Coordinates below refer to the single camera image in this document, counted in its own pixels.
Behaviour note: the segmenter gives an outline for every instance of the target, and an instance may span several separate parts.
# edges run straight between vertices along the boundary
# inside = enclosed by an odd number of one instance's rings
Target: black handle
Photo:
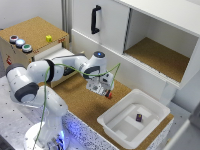
[[[96,28],[96,12],[98,10],[101,10],[101,7],[98,5],[96,5],[96,8],[92,10],[92,24],[91,24],[92,34],[96,34],[100,31],[98,28]]]

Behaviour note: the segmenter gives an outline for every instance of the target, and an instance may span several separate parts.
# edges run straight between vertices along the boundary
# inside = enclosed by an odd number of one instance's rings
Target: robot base
[[[24,137],[24,150],[33,150],[33,146],[35,144],[34,138],[37,136],[37,133],[40,129],[40,123],[37,123],[33,125],[25,134]],[[69,138],[65,138],[65,149],[68,147],[70,142]],[[35,144],[35,149],[34,150],[49,150],[48,147],[41,148],[37,144]]]

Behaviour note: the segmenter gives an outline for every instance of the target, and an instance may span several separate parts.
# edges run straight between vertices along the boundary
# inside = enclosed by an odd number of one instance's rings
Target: cable
[[[67,66],[67,65],[65,65],[65,64],[55,64],[55,66],[65,66],[65,67],[71,68],[71,69],[73,69],[74,71],[77,71],[77,72],[79,72],[79,73],[81,73],[81,74],[88,75],[88,76],[96,76],[96,77],[105,75],[105,74],[107,74],[107,73],[113,71],[115,68],[117,68],[117,70],[115,71],[115,75],[114,75],[114,77],[113,77],[113,80],[112,80],[112,84],[111,84],[111,88],[112,88],[113,82],[114,82],[114,80],[115,80],[115,76],[116,76],[117,71],[118,71],[118,69],[119,69],[119,67],[120,67],[120,63],[118,63],[118,64],[117,64],[115,67],[113,67],[111,70],[109,70],[109,71],[107,71],[107,72],[105,72],[105,73],[102,73],[102,74],[98,74],[98,75],[86,74],[86,73],[84,73],[84,72],[81,72],[81,71],[79,71],[79,70],[77,70],[77,69],[75,69],[75,68],[73,68],[73,67],[71,67],[71,66]],[[45,108],[46,108],[46,99],[47,99],[47,98],[46,98],[46,84],[47,84],[46,81],[47,81],[47,74],[48,74],[48,72],[49,72],[49,69],[50,69],[50,67],[47,69],[46,74],[45,74],[45,81],[44,81],[44,108],[43,108],[43,111],[42,111],[42,118],[41,118],[41,122],[40,122],[40,129],[39,129],[39,132],[38,132],[38,134],[37,134],[37,138],[36,138],[36,140],[35,140],[35,143],[34,143],[34,146],[33,146],[33,150],[35,149],[35,144],[37,143],[37,140],[38,140],[39,135],[40,135],[40,131],[41,131],[41,128],[42,128],[42,122],[43,122],[43,118],[44,118],[44,112],[45,112]]]

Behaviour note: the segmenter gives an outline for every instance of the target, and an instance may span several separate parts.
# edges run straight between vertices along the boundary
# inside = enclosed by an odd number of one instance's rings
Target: brown cork surface
[[[0,31],[0,36],[7,42],[12,35],[24,39],[33,50],[37,50],[50,44],[46,41],[47,35],[51,35],[54,42],[68,34],[42,18],[35,17]]]
[[[151,66],[168,77],[181,82],[189,58],[149,38],[144,38],[125,53]]]
[[[115,88],[112,91],[113,98],[107,99],[87,90],[86,84],[85,79],[80,74],[76,74],[53,89],[65,100],[72,113],[122,150],[123,148],[120,145],[104,133],[102,126],[97,122],[97,118],[131,92],[131,89],[115,81]],[[146,149],[172,119],[173,115],[167,116],[148,138],[142,142],[137,150]]]

